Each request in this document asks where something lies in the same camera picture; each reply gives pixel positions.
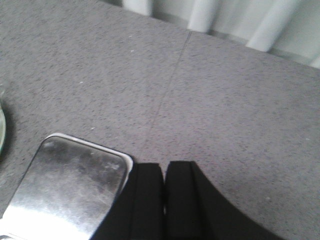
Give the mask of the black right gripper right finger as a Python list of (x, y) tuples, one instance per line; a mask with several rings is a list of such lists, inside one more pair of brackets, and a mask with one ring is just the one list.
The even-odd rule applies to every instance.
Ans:
[(230, 203), (194, 161), (172, 161), (165, 176), (167, 240), (278, 240)]

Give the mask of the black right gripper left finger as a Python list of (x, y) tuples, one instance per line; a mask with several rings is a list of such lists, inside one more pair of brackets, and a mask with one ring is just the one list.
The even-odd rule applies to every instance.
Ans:
[(164, 181), (157, 163), (134, 163), (127, 183), (92, 240), (162, 240)]

